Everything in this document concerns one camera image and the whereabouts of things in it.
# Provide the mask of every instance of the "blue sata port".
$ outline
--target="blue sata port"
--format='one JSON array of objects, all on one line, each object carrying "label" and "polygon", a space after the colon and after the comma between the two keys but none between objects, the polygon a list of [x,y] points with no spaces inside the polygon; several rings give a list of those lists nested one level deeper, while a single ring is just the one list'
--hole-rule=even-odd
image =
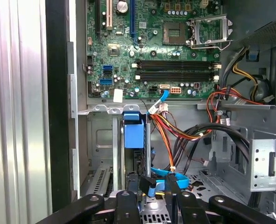
[{"label": "blue sata port", "polygon": [[111,78],[102,78],[99,80],[99,84],[101,85],[112,85],[113,81]]},{"label": "blue sata port", "polygon": [[102,66],[102,70],[113,70],[113,66],[112,65],[104,65],[104,66]]}]

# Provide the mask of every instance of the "green circuit board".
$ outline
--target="green circuit board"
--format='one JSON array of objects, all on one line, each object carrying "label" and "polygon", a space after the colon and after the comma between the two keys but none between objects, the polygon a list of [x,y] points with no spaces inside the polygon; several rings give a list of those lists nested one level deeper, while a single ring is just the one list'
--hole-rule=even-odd
[{"label": "green circuit board", "polygon": [[[158,98],[163,91],[160,89],[162,84],[180,89],[177,93],[172,93],[170,98],[207,98],[214,91],[215,83],[212,79],[196,82],[180,79],[161,80],[157,78],[146,81],[139,79],[136,76],[138,70],[136,60],[218,62],[219,50],[194,50],[184,42],[190,35],[186,26],[190,18],[218,15],[221,13],[220,7],[209,5],[206,8],[200,8],[201,0],[127,0],[127,12],[118,13],[116,7],[119,1],[113,0],[113,22],[112,27],[108,28],[103,22],[107,22],[104,14],[107,12],[109,0],[99,0],[99,3],[97,1],[92,0],[87,4],[89,97],[112,98],[114,89],[122,89],[124,98]],[[131,2],[135,2],[135,35],[131,33]],[[166,27],[169,29],[170,42],[166,42]],[[219,34],[220,23],[218,21],[201,24],[201,40],[219,39]],[[113,67],[111,73],[104,72],[103,66],[106,65]],[[156,75],[168,72],[168,69],[161,69],[156,71]],[[172,70],[172,72],[180,73],[182,70]],[[199,71],[195,69],[193,72],[198,74]]]}]

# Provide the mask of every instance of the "screw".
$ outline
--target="screw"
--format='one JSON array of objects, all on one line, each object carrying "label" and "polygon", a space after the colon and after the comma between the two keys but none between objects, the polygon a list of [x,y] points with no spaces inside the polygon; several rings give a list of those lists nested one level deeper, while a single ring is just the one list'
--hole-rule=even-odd
[{"label": "screw", "polygon": [[223,203],[224,202],[224,199],[221,198],[221,197],[215,197],[214,198],[217,202],[220,202],[220,203]]},{"label": "screw", "polygon": [[189,197],[189,196],[190,196],[190,194],[189,194],[188,192],[183,192],[183,196],[185,196],[185,197]]},{"label": "screw", "polygon": [[90,198],[90,201],[93,201],[93,202],[98,201],[98,200],[99,200],[99,198],[96,196],[92,196],[92,198]]},{"label": "screw", "polygon": [[129,196],[129,193],[127,193],[126,191],[124,191],[121,195],[122,196]]}]

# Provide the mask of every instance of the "ram slot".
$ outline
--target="ram slot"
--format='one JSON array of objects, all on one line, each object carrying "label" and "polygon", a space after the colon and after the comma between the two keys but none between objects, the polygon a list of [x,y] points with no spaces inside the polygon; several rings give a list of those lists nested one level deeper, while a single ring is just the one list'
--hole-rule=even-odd
[{"label": "ram slot", "polygon": [[129,31],[131,36],[133,37],[136,33],[135,30],[135,0],[130,0],[129,3],[129,9],[130,9],[130,24],[129,24]]},{"label": "ram slot", "polygon": [[137,60],[137,67],[143,70],[207,70],[213,63],[203,61],[143,61]]},{"label": "ram slot", "polygon": [[100,37],[100,0],[95,0],[95,34]]},{"label": "ram slot", "polygon": [[210,72],[169,72],[169,71],[136,71],[136,77],[141,81],[210,81],[213,73]]},{"label": "ram slot", "polygon": [[113,0],[106,0],[106,29],[113,29]]}]

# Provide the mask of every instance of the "motherboard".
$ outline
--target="motherboard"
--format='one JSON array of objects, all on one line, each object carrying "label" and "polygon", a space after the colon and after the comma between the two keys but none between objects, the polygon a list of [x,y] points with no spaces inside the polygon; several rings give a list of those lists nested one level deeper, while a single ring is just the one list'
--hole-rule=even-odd
[{"label": "motherboard", "polygon": [[[219,1],[89,0],[88,96],[206,98],[214,91],[219,49],[192,49],[189,20],[221,13]],[[219,39],[219,21],[200,24],[202,41]]]}]

